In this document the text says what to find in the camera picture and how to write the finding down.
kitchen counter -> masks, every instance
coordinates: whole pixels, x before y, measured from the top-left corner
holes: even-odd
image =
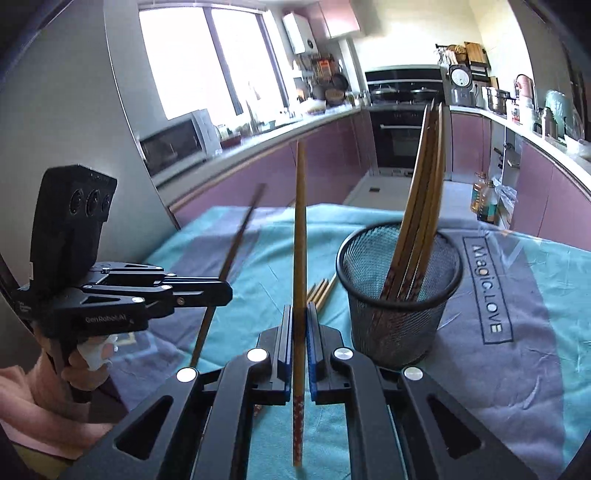
[[[577,182],[584,187],[588,194],[591,195],[591,162],[584,158],[578,157],[567,153],[566,146],[562,145],[552,139],[546,141],[542,139],[542,136],[538,133],[532,132],[526,129],[523,125],[516,124],[510,119],[506,119],[504,116],[497,115],[489,110],[483,110],[479,108],[470,108],[464,106],[450,106],[451,113],[472,113],[475,115],[481,115],[485,118],[489,118],[510,130],[513,130],[516,134],[529,140],[540,150],[548,154],[552,159],[559,163],[564,170],[572,175]]]
[[[360,110],[359,107],[341,106],[327,109],[326,113],[321,115],[306,116],[301,121],[279,127],[271,132],[245,138],[241,145],[224,150],[223,153],[205,162],[195,165],[194,162],[191,163],[190,157],[181,160],[175,164],[177,167],[175,165],[170,167],[175,169],[172,178],[169,178],[171,175],[170,172],[167,174],[167,169],[157,174],[152,180],[163,203],[171,206],[191,191],[250,158]]]

tile floor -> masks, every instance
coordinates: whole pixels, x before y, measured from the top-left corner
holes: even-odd
[[[351,195],[346,205],[382,210],[404,210],[408,200],[411,179],[406,177],[365,176]],[[445,181],[441,199],[441,217],[476,219],[470,210],[472,185]]]

pink sleeve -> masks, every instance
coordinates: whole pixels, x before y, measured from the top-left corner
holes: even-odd
[[[45,354],[27,375],[20,367],[0,369],[0,422],[9,426],[5,430],[13,442],[51,455],[61,451],[65,458],[73,452],[79,456],[112,428],[85,423],[88,410],[89,404],[64,400]]]
[[[45,353],[41,354],[37,364],[27,374],[27,382],[33,400],[40,407],[66,419],[88,421],[90,403],[74,403],[66,400],[63,389],[67,388],[67,384],[61,381],[53,371]]]

black mesh pencil cup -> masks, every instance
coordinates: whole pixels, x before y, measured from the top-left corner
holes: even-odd
[[[463,271],[458,248],[438,232],[417,300],[380,300],[399,233],[400,222],[367,227],[344,241],[336,260],[349,296],[353,346],[391,369],[412,364],[429,351]]]

cutting board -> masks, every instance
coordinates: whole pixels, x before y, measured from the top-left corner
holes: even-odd
[[[468,59],[472,62],[487,64],[486,56],[482,50],[482,46],[479,43],[464,42],[466,46],[466,52],[468,53]]]

